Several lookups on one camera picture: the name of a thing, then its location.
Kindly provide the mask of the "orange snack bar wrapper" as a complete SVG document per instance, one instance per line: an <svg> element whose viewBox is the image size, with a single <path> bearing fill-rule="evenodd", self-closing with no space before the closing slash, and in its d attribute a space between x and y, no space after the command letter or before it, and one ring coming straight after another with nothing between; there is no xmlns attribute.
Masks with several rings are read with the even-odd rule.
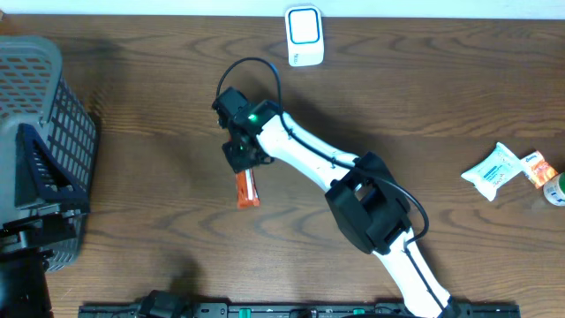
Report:
<svg viewBox="0 0 565 318"><path fill-rule="evenodd" d="M260 198L255 185L252 169L247 169L236 174L237 207L259 207Z"/></svg>

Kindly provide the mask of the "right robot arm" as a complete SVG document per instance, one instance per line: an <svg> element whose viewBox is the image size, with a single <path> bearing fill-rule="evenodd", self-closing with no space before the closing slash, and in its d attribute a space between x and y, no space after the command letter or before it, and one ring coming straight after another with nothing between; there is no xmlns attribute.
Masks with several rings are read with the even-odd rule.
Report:
<svg viewBox="0 0 565 318"><path fill-rule="evenodd" d="M399 186L374 153L353 155L332 147L300 127L272 101L249 102L233 87L212 104L230 140L222 150L230 167L242 172L279 159L319 186L338 229L354 247L375 255L417 317L456 317L460 310L418 250L409 212L421 204Z"/></svg>

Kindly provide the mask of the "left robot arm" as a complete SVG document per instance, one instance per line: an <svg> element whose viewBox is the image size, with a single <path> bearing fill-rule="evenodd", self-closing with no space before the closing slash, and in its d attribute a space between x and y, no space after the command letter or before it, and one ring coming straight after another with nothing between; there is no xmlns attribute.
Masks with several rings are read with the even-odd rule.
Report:
<svg viewBox="0 0 565 318"><path fill-rule="evenodd" d="M51 317L51 245L78 237L87 192L30 124L1 139L1 316Z"/></svg>

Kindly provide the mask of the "teal tissue pack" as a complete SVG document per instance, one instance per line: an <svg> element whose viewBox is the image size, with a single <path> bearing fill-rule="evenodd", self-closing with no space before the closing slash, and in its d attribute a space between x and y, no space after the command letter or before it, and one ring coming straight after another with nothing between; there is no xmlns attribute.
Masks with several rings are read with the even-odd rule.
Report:
<svg viewBox="0 0 565 318"><path fill-rule="evenodd" d="M461 174L489 201L497 191L523 171L520 159L503 143L497 142L493 152L482 162Z"/></svg>

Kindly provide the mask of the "small orange snack packet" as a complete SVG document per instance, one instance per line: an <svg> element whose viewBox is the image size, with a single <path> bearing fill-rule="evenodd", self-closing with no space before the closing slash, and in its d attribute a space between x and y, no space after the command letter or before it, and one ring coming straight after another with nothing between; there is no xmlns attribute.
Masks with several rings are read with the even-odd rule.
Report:
<svg viewBox="0 0 565 318"><path fill-rule="evenodd" d="M520 163L523 166L524 175L537 189L558 175L557 170L546 161L538 150L523 157Z"/></svg>

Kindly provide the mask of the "green lid jar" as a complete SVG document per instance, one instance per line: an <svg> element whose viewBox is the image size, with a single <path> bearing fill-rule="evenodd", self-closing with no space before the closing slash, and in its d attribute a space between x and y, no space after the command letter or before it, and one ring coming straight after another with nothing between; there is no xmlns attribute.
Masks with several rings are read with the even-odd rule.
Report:
<svg viewBox="0 0 565 318"><path fill-rule="evenodd" d="M545 195L545 198L557 207L565 206L564 182L565 173L561 173L546 182L543 186L543 194Z"/></svg>

